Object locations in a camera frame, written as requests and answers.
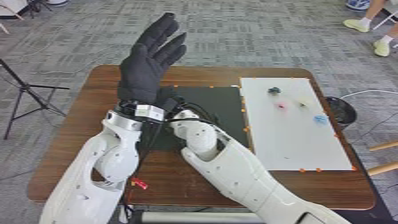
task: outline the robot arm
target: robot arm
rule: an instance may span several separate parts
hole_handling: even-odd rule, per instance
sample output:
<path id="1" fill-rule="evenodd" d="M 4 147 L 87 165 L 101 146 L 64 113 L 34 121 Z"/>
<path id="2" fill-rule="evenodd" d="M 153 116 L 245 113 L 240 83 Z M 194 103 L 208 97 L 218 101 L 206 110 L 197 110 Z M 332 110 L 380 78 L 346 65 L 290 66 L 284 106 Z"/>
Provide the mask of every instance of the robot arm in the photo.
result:
<path id="1" fill-rule="evenodd" d="M 250 209 L 266 224 L 348 224 L 329 208 L 295 196 L 249 149 L 218 127 L 195 119 L 195 113 L 181 111 L 171 127 L 187 140 L 183 158 L 222 195 Z"/>
<path id="2" fill-rule="evenodd" d="M 103 131 L 89 139 L 51 192 L 41 224 L 105 224 L 124 185 L 139 165 L 135 145 L 146 122 L 163 121 L 156 103 L 158 83 L 187 47 L 185 34 L 167 42 L 178 30 L 174 14 L 165 13 L 146 29 L 121 63 L 119 104 L 103 120 Z M 92 180 L 94 170 L 103 181 Z"/>
<path id="3" fill-rule="evenodd" d="M 107 223 L 139 165 L 140 126 L 108 112 L 103 131 L 83 145 L 46 201 L 41 224 Z M 92 180 L 94 168 L 105 181 Z"/>

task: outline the gray carpet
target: gray carpet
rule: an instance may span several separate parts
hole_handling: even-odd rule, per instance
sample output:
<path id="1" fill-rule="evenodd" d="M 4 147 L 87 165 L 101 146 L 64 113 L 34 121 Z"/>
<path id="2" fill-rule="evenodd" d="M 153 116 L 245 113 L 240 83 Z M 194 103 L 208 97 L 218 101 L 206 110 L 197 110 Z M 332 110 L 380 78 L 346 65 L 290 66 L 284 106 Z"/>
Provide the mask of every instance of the gray carpet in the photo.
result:
<path id="1" fill-rule="evenodd" d="M 121 62 L 149 22 L 172 11 L 181 30 L 188 32 L 188 53 L 179 65 L 306 68 L 316 76 L 323 94 L 332 96 L 366 89 L 398 91 L 398 55 L 393 53 L 380 58 L 371 49 L 371 42 L 391 24 L 368 34 L 348 30 L 341 21 L 361 13 L 346 10 L 343 2 L 71 1 L 53 12 L 44 10 L 35 19 L 25 15 L 27 21 L 2 21 L 12 34 L 0 33 L 0 56 L 28 82 L 71 88 L 71 91 L 57 92 L 53 100 L 67 111 L 92 67 Z M 0 133 L 16 94 L 16 88 L 0 80 Z M 396 148 L 368 151 L 370 146 L 398 140 L 398 116 L 366 134 L 398 112 L 398 96 L 370 93 L 346 100 L 357 108 L 359 120 L 345 134 L 370 168 L 398 161 Z M 25 98 L 21 111 L 34 107 Z M 27 184 L 60 123 L 59 116 L 37 113 L 16 122 L 11 139 L 0 140 L 2 224 L 37 223 L 43 206 L 27 199 Z M 398 171 L 377 175 L 373 181 L 398 219 Z"/>

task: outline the shoe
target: shoe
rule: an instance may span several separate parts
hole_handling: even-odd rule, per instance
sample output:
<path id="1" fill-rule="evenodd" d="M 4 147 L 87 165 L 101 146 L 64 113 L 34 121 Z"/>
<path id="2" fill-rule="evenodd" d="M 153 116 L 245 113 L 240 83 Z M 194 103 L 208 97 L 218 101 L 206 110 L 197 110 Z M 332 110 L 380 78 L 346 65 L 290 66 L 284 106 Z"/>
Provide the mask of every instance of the shoe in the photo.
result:
<path id="1" fill-rule="evenodd" d="M 375 54 L 382 57 L 389 56 L 389 44 L 380 42 L 380 40 L 373 43 Z"/>
<path id="2" fill-rule="evenodd" d="M 359 32 L 362 32 L 362 33 L 370 32 L 370 27 L 361 25 L 357 19 L 345 20 L 343 24 L 348 28 L 355 29 Z"/>

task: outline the black glove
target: black glove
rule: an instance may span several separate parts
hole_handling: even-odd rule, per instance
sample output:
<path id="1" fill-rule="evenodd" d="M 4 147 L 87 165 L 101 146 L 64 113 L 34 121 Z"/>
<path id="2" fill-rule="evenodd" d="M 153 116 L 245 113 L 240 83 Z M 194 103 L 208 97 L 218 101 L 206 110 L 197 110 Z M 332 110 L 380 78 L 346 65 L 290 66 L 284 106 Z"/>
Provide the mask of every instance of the black glove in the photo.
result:
<path id="1" fill-rule="evenodd" d="M 163 45 L 167 37 L 178 30 L 174 17 L 172 13 L 165 13 L 151 24 L 133 45 L 130 56 L 123 60 L 117 87 L 117 97 L 123 101 L 155 103 L 165 71 L 185 55 L 185 33 Z"/>

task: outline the blue object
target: blue object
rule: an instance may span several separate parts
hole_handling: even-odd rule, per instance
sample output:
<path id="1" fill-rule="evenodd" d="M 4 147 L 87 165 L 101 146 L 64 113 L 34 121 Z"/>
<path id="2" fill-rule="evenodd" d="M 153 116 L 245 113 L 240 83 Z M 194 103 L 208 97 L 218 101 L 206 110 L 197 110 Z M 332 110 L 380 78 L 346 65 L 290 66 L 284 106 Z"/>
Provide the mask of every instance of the blue object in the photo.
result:
<path id="1" fill-rule="evenodd" d="M 370 0 L 346 0 L 346 7 L 355 11 L 366 11 L 370 8 Z"/>
<path id="2" fill-rule="evenodd" d="M 327 116 L 325 116 L 325 115 L 316 115 L 316 116 L 314 116 L 314 122 L 316 122 L 318 124 L 327 124 L 327 122 L 329 122 L 329 118 L 327 118 Z"/>
<path id="3" fill-rule="evenodd" d="M 277 87 L 270 88 L 270 89 L 268 89 L 268 93 L 270 93 L 272 95 L 277 95 L 277 94 L 281 93 L 281 89 L 279 89 Z"/>

